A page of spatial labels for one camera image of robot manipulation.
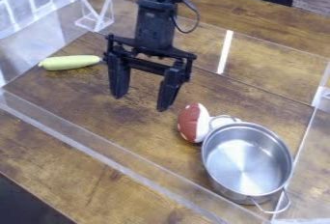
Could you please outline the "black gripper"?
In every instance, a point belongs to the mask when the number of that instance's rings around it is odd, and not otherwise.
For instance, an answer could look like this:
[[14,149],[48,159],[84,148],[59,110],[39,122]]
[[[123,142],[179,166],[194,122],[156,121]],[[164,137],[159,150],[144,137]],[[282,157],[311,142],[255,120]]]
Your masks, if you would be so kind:
[[108,66],[110,90],[115,99],[128,92],[130,70],[164,75],[160,84],[158,110],[172,105],[181,86],[191,79],[193,64],[198,56],[172,45],[156,49],[135,44],[135,39],[110,34],[103,60]]

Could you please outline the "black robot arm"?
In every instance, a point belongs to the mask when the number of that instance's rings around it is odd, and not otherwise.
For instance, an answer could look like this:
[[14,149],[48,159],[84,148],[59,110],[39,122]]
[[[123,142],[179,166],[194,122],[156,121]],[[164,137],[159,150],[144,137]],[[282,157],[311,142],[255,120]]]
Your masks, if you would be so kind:
[[177,23],[178,4],[185,3],[201,14],[189,0],[136,0],[138,16],[134,38],[110,34],[103,60],[108,66],[110,90],[115,98],[128,92],[130,71],[143,70],[162,75],[158,110],[172,105],[179,89],[191,79],[193,64],[198,56],[172,46],[174,30],[185,32]]

